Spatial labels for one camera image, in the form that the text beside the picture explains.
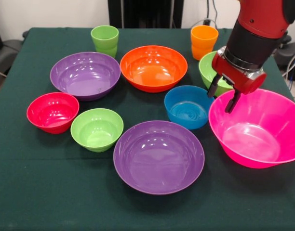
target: magenta bowl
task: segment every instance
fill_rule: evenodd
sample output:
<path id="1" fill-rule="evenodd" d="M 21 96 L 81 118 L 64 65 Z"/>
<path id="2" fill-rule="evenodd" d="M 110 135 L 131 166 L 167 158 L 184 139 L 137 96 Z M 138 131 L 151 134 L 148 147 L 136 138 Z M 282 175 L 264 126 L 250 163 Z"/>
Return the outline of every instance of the magenta bowl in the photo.
<path id="1" fill-rule="evenodd" d="M 210 108 L 213 133 L 226 154 L 250 168 L 267 168 L 295 160 L 295 103 L 275 92 L 257 89 L 241 95 L 231 114 L 225 107 L 234 90 Z"/>
<path id="2" fill-rule="evenodd" d="M 50 72 L 52 84 L 80 101 L 92 101 L 108 94 L 121 75 L 119 63 L 109 55 L 81 52 L 58 61 Z"/>
<path id="3" fill-rule="evenodd" d="M 172 122 L 148 121 L 120 137 L 113 161 L 118 175 L 132 188 L 165 195 L 185 189 L 198 178 L 204 151 L 188 129 Z"/>

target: dark green tablecloth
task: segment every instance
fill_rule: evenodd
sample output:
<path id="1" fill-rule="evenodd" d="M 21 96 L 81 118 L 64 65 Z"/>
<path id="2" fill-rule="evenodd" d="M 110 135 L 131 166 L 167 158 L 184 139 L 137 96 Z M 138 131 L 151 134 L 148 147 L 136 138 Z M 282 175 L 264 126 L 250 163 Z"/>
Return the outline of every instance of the dark green tablecloth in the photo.
<path id="1" fill-rule="evenodd" d="M 230 30 L 219 32 L 215 49 L 225 45 Z M 117 60 L 138 46 L 168 46 L 188 61 L 179 85 L 204 87 L 189 33 L 120 30 Z M 49 80 L 54 63 L 93 50 L 88 28 L 31 29 L 0 93 L 0 230 L 295 231 L 295 162 L 261 170 L 242 167 L 226 156 L 208 124 L 193 131 L 206 156 L 201 176 L 168 196 L 125 185 L 114 169 L 113 149 L 92 153 L 77 145 L 69 130 L 51 135 L 29 124 L 29 103 L 56 91 Z M 265 71 L 263 88 L 291 98 L 273 59 Z M 164 96 L 141 92 L 121 77 L 105 98 L 80 103 L 80 111 L 113 109 L 126 130 L 147 120 L 168 120 Z"/>

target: plastic bowl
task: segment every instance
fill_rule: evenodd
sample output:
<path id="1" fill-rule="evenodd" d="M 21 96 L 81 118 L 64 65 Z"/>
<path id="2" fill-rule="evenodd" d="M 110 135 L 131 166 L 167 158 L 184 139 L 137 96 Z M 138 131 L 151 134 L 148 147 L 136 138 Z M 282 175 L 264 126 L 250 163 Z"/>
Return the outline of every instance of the plastic bowl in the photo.
<path id="1" fill-rule="evenodd" d="M 50 72 L 52 84 L 80 101 L 104 97 L 118 82 L 119 63 L 109 55 L 81 52 L 58 61 Z"/>
<path id="2" fill-rule="evenodd" d="M 206 54 L 199 62 L 199 71 L 203 80 L 203 83 L 210 88 L 213 78 L 216 76 L 216 71 L 212 68 L 212 60 L 216 54 L 216 51 Z M 220 96 L 221 94 L 232 90 L 233 87 L 226 83 L 222 78 L 218 82 L 218 88 L 215 92 L 215 96 Z"/>
<path id="3" fill-rule="evenodd" d="M 35 99 L 27 108 L 27 119 L 34 126 L 52 133 L 65 132 L 79 111 L 79 102 L 72 95 L 54 92 Z"/>
<path id="4" fill-rule="evenodd" d="M 121 136 L 113 161 L 126 184 L 143 193 L 164 195 L 178 192 L 198 178 L 204 151 L 186 128 L 168 121 L 148 121 Z"/>
<path id="5" fill-rule="evenodd" d="M 164 104 L 170 121 L 187 129 L 197 129 L 207 123 L 213 101 L 205 89 L 186 85 L 170 90 Z"/>
<path id="6" fill-rule="evenodd" d="M 267 168 L 295 160 L 295 103 L 257 89 L 242 95 L 231 114 L 225 107 L 234 91 L 211 106 L 211 128 L 227 155 L 251 168 Z"/>
<path id="7" fill-rule="evenodd" d="M 81 113 L 71 125 L 73 139 L 92 152 L 108 150 L 124 129 L 122 118 L 114 111 L 95 108 Z"/>
<path id="8" fill-rule="evenodd" d="M 163 46 L 138 47 L 121 60 L 121 71 L 136 88 L 149 93 L 176 85 L 187 72 L 187 61 L 177 51 Z"/>

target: wall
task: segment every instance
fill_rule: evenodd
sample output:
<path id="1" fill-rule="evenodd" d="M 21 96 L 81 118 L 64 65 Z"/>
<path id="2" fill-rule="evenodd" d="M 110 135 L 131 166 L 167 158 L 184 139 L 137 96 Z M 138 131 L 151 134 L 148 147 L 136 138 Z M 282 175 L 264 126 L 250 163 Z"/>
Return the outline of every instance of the wall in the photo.
<path id="1" fill-rule="evenodd" d="M 215 18 L 212 0 L 210 1 L 210 18 Z M 215 0 L 218 11 L 217 26 L 232 28 L 239 15 L 240 3 L 237 0 Z M 206 0 L 184 0 L 182 27 L 190 28 L 198 20 L 206 17 Z M 295 41 L 295 22 L 288 28 L 289 34 Z"/>
<path id="2" fill-rule="evenodd" d="M 215 0 L 217 26 L 232 28 L 238 17 L 237 0 Z M 184 0 L 182 27 L 206 17 L 206 0 Z M 214 19 L 212 0 L 210 17 Z M 107 0 L 0 0 L 0 35 L 3 40 L 22 39 L 33 26 L 94 27 L 109 24 Z M 295 22 L 289 26 L 295 40 Z"/>
<path id="3" fill-rule="evenodd" d="M 2 40 L 23 39 L 31 27 L 109 24 L 107 0 L 0 0 Z"/>

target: orange bowl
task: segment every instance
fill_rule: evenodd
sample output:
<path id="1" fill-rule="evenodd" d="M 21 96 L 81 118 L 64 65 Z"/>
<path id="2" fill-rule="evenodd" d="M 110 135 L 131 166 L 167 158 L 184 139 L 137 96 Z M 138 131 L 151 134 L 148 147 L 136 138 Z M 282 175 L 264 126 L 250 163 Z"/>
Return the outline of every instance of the orange bowl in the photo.
<path id="1" fill-rule="evenodd" d="M 125 78 L 139 90 L 157 93 L 174 87 L 187 72 L 179 52 L 163 46 L 143 46 L 126 53 L 120 63 Z"/>

